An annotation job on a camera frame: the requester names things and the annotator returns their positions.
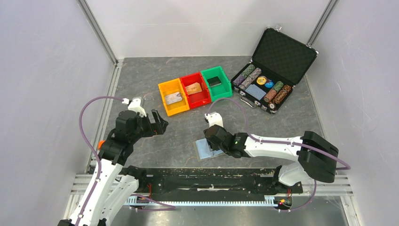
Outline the white credit card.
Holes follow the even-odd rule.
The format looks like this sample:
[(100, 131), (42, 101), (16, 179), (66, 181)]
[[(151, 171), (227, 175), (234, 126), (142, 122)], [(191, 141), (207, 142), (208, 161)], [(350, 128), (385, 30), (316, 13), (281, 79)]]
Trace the white credit card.
[(177, 95), (172, 95), (171, 94), (171, 95), (165, 96), (166, 105), (171, 105), (171, 104), (180, 102), (182, 100), (183, 100), (183, 98), (182, 98), (182, 96), (180, 94), (177, 94)]

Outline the grey card holder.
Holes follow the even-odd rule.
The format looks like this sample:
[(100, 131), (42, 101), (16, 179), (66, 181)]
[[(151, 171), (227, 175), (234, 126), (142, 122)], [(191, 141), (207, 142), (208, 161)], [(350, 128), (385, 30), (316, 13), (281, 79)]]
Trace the grey card holder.
[(214, 158), (223, 154), (222, 150), (212, 150), (205, 138), (194, 141), (193, 146), (199, 161)]

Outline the tan card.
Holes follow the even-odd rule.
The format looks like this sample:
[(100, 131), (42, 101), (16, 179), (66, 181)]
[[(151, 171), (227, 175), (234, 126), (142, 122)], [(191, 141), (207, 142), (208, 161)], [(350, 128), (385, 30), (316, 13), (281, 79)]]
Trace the tan card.
[(200, 93), (202, 91), (202, 87), (198, 82), (196, 82), (196, 83), (186, 86), (185, 90), (187, 92), (187, 95), (193, 95), (193, 94)]

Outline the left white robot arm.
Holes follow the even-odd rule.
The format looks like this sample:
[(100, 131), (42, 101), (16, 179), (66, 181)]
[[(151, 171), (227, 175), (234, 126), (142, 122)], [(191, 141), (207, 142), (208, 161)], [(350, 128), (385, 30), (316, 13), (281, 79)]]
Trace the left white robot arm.
[(59, 221), (60, 226), (109, 226), (128, 197), (147, 188), (146, 171), (125, 164), (139, 139), (165, 133), (168, 122), (157, 110), (151, 113), (154, 123), (139, 110), (119, 113), (115, 128), (101, 144), (100, 161), (81, 201), (68, 219)]

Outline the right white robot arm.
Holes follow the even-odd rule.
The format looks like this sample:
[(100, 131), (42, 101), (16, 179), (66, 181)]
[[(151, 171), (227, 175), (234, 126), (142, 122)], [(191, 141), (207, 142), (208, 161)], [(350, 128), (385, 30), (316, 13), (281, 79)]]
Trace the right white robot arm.
[(324, 183), (335, 180), (339, 150), (315, 132), (306, 131), (303, 136), (288, 138), (260, 137), (231, 134), (222, 126), (213, 125), (204, 130), (204, 135), (211, 150), (221, 150), (234, 158), (272, 157), (292, 161), (275, 169), (271, 184), (277, 192), (310, 178)]

